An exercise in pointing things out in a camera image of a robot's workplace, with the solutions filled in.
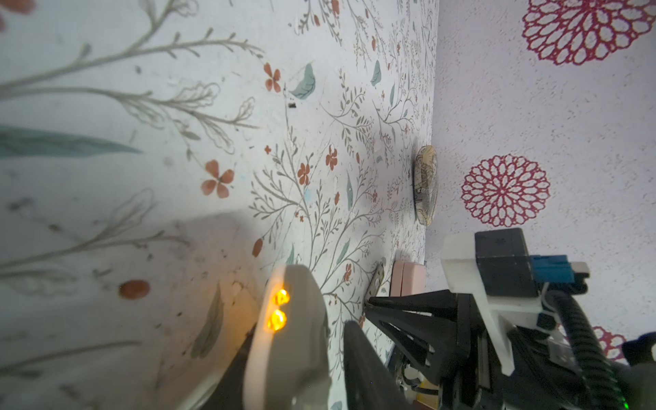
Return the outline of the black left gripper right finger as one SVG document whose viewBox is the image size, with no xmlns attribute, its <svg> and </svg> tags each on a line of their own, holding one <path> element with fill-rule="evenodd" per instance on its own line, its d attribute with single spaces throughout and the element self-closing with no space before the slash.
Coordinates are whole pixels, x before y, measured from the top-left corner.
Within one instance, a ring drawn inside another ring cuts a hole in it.
<svg viewBox="0 0 656 410">
<path fill-rule="evenodd" d="M 348 409 L 410 409 L 364 331 L 353 320 L 343 328 L 343 370 Z"/>
</svg>

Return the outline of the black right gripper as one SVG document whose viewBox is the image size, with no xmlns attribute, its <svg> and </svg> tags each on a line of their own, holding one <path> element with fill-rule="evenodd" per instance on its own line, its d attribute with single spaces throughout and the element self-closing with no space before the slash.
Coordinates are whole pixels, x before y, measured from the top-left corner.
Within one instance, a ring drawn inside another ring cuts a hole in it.
<svg viewBox="0 0 656 410">
<path fill-rule="evenodd" d="M 404 297 L 373 297 L 365 315 L 432 384 L 441 384 L 442 409 L 562 409 L 545 378 L 514 355 L 515 371 L 500 360 L 470 295 L 439 290 Z M 451 319 L 406 311 L 456 311 Z"/>
</svg>

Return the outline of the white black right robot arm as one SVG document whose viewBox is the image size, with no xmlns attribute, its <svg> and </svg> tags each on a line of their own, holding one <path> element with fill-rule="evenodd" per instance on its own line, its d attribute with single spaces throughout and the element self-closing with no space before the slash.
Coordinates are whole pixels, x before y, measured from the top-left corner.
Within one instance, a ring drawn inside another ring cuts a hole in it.
<svg viewBox="0 0 656 410">
<path fill-rule="evenodd" d="M 437 386 L 442 409 L 653 409 L 655 360 L 608 360 L 572 295 L 550 290 L 546 299 L 564 327 L 577 370 L 556 362 L 546 341 L 515 327 L 509 332 L 515 369 L 503 375 L 470 295 L 441 290 L 374 297 L 364 313 Z"/>
</svg>

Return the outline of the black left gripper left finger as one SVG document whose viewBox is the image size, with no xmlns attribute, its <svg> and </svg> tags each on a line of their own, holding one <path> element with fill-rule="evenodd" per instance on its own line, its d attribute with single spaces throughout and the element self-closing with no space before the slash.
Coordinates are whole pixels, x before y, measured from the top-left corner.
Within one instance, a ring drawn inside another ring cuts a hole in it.
<svg viewBox="0 0 656 410">
<path fill-rule="evenodd" d="M 246 334 L 243 344 L 240 346 L 229 367 L 227 367 L 220 382 L 210 391 L 209 397 L 204 400 L 201 406 L 202 410 L 242 410 L 244 408 L 244 374 L 254 333 L 255 328 L 252 328 Z"/>
</svg>

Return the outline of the white universal AC remote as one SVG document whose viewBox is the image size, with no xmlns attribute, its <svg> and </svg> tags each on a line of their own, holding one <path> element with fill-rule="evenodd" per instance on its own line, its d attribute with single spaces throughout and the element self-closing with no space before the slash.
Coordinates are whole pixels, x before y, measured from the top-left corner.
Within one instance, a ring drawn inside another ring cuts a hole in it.
<svg viewBox="0 0 656 410">
<path fill-rule="evenodd" d="M 330 330 L 323 295 L 304 265 L 269 278 L 244 374 L 245 409 L 326 409 Z"/>
</svg>

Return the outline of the pink rounded case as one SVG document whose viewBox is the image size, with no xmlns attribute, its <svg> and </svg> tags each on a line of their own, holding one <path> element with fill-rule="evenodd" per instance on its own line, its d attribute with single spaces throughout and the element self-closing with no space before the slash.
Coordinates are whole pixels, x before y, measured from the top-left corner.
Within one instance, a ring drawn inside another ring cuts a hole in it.
<svg viewBox="0 0 656 410">
<path fill-rule="evenodd" d="M 426 266 L 410 261 L 395 261 L 391 274 L 391 297 L 406 297 L 425 292 Z"/>
</svg>

